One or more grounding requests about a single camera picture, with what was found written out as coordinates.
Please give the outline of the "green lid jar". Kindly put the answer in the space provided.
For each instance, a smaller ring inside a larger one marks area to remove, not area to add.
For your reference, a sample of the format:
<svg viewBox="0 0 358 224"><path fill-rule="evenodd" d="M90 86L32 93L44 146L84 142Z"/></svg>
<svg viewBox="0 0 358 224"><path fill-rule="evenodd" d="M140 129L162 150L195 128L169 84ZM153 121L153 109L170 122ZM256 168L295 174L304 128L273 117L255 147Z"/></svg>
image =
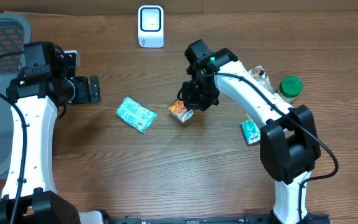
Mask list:
<svg viewBox="0 0 358 224"><path fill-rule="evenodd" d="M287 103L291 103L302 92L303 83L295 76L285 77L277 88L277 93Z"/></svg>

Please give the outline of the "brown white snack pouch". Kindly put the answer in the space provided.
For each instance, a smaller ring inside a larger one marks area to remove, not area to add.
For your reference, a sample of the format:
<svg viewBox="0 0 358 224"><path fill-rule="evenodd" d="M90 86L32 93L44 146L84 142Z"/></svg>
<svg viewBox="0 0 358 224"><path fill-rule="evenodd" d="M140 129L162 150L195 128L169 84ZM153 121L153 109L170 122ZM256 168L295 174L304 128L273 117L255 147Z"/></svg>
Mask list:
<svg viewBox="0 0 358 224"><path fill-rule="evenodd" d="M271 94L274 94L269 77L261 65L249 70L248 74L252 76L259 84L261 84L267 91L269 91Z"/></svg>

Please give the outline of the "orange snack packet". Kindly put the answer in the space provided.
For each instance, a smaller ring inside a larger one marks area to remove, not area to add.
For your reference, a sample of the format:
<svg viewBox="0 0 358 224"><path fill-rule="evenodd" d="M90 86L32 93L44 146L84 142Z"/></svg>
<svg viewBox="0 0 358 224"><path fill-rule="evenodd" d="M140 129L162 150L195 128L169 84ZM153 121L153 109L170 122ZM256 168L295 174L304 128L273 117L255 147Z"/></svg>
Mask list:
<svg viewBox="0 0 358 224"><path fill-rule="evenodd" d="M171 114L182 123L189 120L194 115L194 111L187 109L184 105L184 102L181 100L177 100L168 109L170 110Z"/></svg>

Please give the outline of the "small teal packet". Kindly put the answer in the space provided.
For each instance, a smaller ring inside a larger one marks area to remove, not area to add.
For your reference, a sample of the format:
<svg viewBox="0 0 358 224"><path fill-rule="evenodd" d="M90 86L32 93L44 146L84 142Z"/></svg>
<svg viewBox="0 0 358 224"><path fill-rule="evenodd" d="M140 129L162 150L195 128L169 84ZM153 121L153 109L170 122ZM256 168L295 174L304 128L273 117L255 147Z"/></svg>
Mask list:
<svg viewBox="0 0 358 224"><path fill-rule="evenodd" d="M260 141L260 130L251 119L244 121L241 127L248 145Z"/></svg>

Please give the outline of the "teal tissue pack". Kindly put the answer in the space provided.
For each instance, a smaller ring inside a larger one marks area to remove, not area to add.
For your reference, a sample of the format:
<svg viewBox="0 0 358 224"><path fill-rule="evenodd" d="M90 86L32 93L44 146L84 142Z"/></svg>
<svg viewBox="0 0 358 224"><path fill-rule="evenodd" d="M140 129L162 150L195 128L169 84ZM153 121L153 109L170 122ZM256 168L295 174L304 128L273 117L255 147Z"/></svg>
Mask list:
<svg viewBox="0 0 358 224"><path fill-rule="evenodd" d="M144 108L141 104L128 96L124 98L123 102L117 108L116 114L124 122L141 133L145 133L157 117L156 113Z"/></svg>

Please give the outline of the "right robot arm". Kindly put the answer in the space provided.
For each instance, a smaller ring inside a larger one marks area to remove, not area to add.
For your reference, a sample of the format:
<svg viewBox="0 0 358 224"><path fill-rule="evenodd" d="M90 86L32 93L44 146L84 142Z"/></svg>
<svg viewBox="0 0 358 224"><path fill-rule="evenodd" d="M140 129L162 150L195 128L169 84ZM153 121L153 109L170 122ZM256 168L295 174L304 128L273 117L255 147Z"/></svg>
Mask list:
<svg viewBox="0 0 358 224"><path fill-rule="evenodd" d="M272 219L310 223L306 186L321 156L314 118L304 105L297 108L257 82L229 49L212 52L202 40L185 50L189 62L178 97L186 108L205 111L218 105L220 93L237 103L260 130L260 160L275 181Z"/></svg>

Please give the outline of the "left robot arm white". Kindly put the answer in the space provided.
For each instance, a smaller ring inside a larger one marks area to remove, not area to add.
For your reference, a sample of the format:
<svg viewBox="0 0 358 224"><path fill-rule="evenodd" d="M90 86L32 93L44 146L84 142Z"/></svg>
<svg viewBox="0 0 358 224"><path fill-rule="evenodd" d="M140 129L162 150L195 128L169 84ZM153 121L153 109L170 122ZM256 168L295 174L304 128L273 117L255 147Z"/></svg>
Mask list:
<svg viewBox="0 0 358 224"><path fill-rule="evenodd" d="M57 194L52 174L53 130L59 106L83 103L86 77L73 71L25 70L6 91L13 118L9 174L2 190L0 223L104 223L102 212L79 212Z"/></svg>

